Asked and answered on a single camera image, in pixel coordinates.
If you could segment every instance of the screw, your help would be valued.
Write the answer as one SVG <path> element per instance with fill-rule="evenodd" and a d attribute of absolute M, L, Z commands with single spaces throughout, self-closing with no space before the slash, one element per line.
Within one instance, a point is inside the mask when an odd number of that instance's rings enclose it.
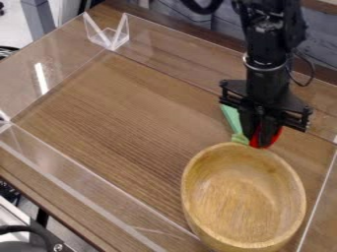
<path fill-rule="evenodd" d="M 54 252 L 60 252 L 62 249 L 63 249 L 63 245 L 62 245 L 62 244 L 56 244 L 56 245 L 54 246 Z"/>

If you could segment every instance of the clear acrylic enclosure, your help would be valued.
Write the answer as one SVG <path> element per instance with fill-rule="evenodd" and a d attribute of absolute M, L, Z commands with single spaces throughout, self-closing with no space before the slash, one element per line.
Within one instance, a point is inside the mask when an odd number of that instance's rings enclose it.
<path fill-rule="evenodd" d="M 16 158 L 99 213 L 122 251 L 207 251 L 185 223 L 181 175 L 202 148 L 230 140 L 218 82 L 245 79 L 242 54 L 134 15 L 92 13 L 1 62 L 0 165 L 20 178 Z M 324 252 L 337 223 L 337 88 L 314 80 L 294 92 L 316 110 L 308 134 L 286 129 L 272 148 L 308 198 L 282 251 Z"/>

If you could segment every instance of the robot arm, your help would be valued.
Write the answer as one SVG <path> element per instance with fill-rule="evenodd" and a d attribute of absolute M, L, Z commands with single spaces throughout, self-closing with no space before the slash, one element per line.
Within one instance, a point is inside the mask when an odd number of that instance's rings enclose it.
<path fill-rule="evenodd" d="M 182 2 L 209 14 L 222 0 L 205 9 L 194 1 Z M 305 40 L 306 23 L 300 0 L 235 0 L 231 5 L 245 33 L 247 71 L 246 81 L 221 82 L 219 102 L 238 109 L 243 134 L 252 146 L 264 148 L 284 125 L 302 132 L 308 127 L 312 109 L 290 91 L 294 50 Z"/>

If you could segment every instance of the transparent plastic bracket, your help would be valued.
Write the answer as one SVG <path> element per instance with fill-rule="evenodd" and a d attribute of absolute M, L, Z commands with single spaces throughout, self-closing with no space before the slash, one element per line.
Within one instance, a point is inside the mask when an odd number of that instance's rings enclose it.
<path fill-rule="evenodd" d="M 90 17 L 88 13 L 83 14 L 83 20 L 87 30 L 87 36 L 91 42 L 99 44 L 106 49 L 115 51 L 118 48 L 128 42 L 128 22 L 127 14 L 123 13 L 118 29 L 99 28 L 98 24 Z"/>

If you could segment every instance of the wooden table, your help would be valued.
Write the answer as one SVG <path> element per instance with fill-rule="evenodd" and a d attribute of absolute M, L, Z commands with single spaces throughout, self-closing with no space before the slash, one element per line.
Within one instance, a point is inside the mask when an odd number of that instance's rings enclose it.
<path fill-rule="evenodd" d="M 226 47 L 234 44 L 229 38 L 166 17 L 150 16 L 120 1 L 108 1 L 92 10 L 102 27 L 118 23 L 119 10 L 221 41 Z M 0 64 L 0 74 L 8 74 L 20 64 L 36 66 L 40 58 L 44 66 L 56 65 L 47 76 L 52 85 L 62 81 L 19 113 L 42 94 L 26 85 L 32 78 L 30 68 L 5 78 L 0 107 L 11 111 L 12 121 L 39 139 L 16 135 L 21 152 L 36 164 L 28 165 L 0 149 L 0 176 L 102 251 L 161 251 L 161 247 L 169 251 L 207 251 L 189 234 L 181 207 L 181 176 L 198 151 L 230 140 L 217 103 L 217 83 L 223 78 L 245 77 L 241 53 L 136 19 L 130 26 L 136 36 L 118 53 L 102 51 L 90 43 L 79 18 Z M 149 39 L 150 51 L 145 46 Z M 91 56 L 94 59 L 83 65 L 80 62 Z M 294 87 L 294 91 L 316 108 L 313 127 L 308 134 L 286 129 L 272 150 L 301 177 L 309 220 L 336 154 L 337 89 L 314 80 L 308 89 Z M 9 143 L 9 138 L 11 134 L 3 134 L 0 139 Z M 337 202 L 332 195 L 324 196 L 329 201 L 318 211 L 328 212 L 321 216 L 330 219 L 312 223 L 305 252 L 332 251 L 334 244 L 337 220 L 332 213 Z M 158 226 L 167 226 L 167 230 L 158 231 Z M 305 225 L 282 251 L 296 251 L 304 231 Z"/>

